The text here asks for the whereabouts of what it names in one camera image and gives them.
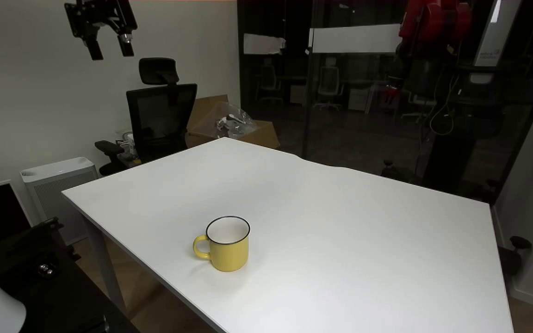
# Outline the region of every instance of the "desk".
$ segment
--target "desk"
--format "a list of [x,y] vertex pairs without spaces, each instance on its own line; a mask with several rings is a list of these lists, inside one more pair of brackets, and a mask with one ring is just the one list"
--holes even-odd
[[[481,202],[231,139],[64,194],[224,331],[512,331]],[[233,274],[190,254],[220,215],[251,224]]]

